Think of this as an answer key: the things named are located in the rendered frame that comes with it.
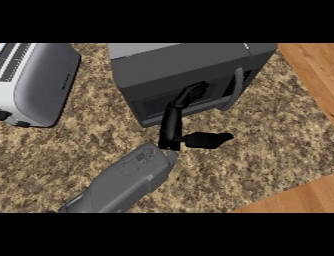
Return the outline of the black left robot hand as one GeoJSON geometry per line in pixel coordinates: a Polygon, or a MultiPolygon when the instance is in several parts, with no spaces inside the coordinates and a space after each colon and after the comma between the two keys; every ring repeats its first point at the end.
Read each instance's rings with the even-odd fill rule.
{"type": "Polygon", "coordinates": [[[234,139],[231,133],[196,132],[182,135],[182,112],[206,94],[207,82],[188,85],[173,101],[166,106],[160,127],[159,147],[166,150],[181,150],[181,143],[190,148],[216,149],[227,141],[234,139]]]}

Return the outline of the white and silver toaster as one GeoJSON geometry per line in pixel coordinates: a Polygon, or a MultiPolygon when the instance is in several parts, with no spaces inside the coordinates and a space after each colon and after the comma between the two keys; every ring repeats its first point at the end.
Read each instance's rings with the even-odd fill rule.
{"type": "Polygon", "coordinates": [[[80,60],[70,43],[0,43],[0,121],[17,127],[58,123],[80,60]]]}

